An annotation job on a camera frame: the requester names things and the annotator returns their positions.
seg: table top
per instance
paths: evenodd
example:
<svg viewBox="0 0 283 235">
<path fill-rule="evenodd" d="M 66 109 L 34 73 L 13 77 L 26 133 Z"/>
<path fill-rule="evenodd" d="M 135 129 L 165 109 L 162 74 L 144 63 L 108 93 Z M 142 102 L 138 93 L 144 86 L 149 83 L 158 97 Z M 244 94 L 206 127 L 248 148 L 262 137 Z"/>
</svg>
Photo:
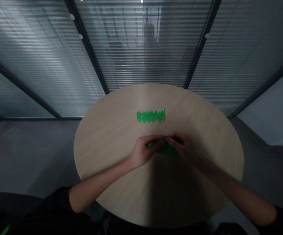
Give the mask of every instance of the table top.
<svg viewBox="0 0 283 235">
<path fill-rule="evenodd" d="M 161 111 L 165 120 L 139 123 L 137 111 Z M 188 90 L 139 84 L 116 90 L 95 103 L 80 122 L 74 141 L 78 174 L 85 179 L 126 158 L 139 136 L 190 135 L 197 149 L 241 181 L 244 155 L 239 137 L 213 104 Z M 98 198 L 114 215 L 146 227 L 175 228 L 204 221 L 227 204 L 227 197 L 179 157 L 155 153 Z"/>
</svg>

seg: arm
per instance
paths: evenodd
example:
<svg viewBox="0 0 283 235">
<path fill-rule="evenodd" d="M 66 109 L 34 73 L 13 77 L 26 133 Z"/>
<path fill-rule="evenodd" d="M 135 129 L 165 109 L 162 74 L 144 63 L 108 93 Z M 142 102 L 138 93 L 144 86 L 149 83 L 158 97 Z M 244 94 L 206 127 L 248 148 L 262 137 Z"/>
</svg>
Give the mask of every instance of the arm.
<svg viewBox="0 0 283 235">
<path fill-rule="evenodd" d="M 164 135 L 139 137 L 128 158 L 73 186 L 69 200 L 74 212 L 80 213 L 89 206 L 104 190 L 128 172 L 144 165 L 164 142 L 157 142 L 152 148 L 147 143 L 164 138 Z"/>
<path fill-rule="evenodd" d="M 176 132 L 169 136 L 171 138 L 167 138 L 167 142 L 176 148 L 180 156 L 219 187 L 255 225 L 266 226 L 274 222 L 277 210 L 272 203 L 242 185 L 210 161 L 202 158 L 194 148 L 189 136 Z"/>
</svg>

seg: left hand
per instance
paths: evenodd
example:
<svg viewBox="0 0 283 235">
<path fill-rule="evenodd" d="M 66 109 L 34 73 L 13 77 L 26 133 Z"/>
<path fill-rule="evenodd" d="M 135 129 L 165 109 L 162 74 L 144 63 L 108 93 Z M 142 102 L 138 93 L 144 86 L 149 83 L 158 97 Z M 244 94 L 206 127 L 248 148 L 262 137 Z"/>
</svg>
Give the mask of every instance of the left hand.
<svg viewBox="0 0 283 235">
<path fill-rule="evenodd" d="M 139 137 L 136 141 L 134 149 L 127 158 L 130 167 L 132 169 L 136 169 L 146 164 L 150 160 L 154 152 L 164 144 L 164 141 L 160 141 L 160 139 L 163 139 L 165 137 L 165 135 L 148 135 Z M 158 142 L 151 148 L 148 148 L 147 144 L 155 140 L 157 140 Z"/>
</svg>

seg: white wall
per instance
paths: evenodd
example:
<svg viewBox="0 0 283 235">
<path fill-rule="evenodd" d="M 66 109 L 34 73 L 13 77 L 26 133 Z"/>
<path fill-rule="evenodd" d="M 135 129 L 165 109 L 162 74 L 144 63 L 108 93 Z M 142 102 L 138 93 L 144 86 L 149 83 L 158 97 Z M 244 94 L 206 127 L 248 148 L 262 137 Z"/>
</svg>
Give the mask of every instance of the white wall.
<svg viewBox="0 0 283 235">
<path fill-rule="evenodd" d="M 283 77 L 238 117 L 270 145 L 283 145 Z"/>
</svg>

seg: finger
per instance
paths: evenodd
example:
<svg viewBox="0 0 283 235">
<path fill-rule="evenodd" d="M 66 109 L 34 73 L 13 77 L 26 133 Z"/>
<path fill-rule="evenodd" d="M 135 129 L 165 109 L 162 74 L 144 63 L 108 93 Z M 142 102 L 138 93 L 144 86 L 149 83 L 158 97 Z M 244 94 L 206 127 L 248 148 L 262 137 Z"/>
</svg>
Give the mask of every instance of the finger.
<svg viewBox="0 0 283 235">
<path fill-rule="evenodd" d="M 165 138 L 166 135 L 148 135 L 148 136 L 143 136 L 141 137 L 142 141 L 144 144 L 153 141 L 153 140 L 157 140 L 157 139 L 163 139 Z"/>
<path fill-rule="evenodd" d="M 153 154 L 156 150 L 158 150 L 162 145 L 164 145 L 165 141 L 161 140 L 157 142 L 154 146 L 152 146 L 148 151 Z"/>
<path fill-rule="evenodd" d="M 175 131 L 170 133 L 168 136 L 173 138 L 174 140 L 176 140 L 176 139 L 181 140 L 182 142 L 186 142 L 188 139 L 190 139 L 189 136 L 187 136 L 183 133 L 175 132 Z"/>
<path fill-rule="evenodd" d="M 168 134 L 169 137 L 173 138 L 173 137 L 178 137 L 178 138 L 182 138 L 182 137 L 185 137 L 186 135 L 185 134 L 182 134 L 182 133 L 179 133 L 179 132 L 172 132 L 170 134 Z"/>
<path fill-rule="evenodd" d="M 176 148 L 176 150 L 182 148 L 182 145 L 177 143 L 175 140 L 173 140 L 170 137 L 166 138 L 166 141 L 168 142 L 169 145 L 173 146 L 174 148 Z"/>
</svg>

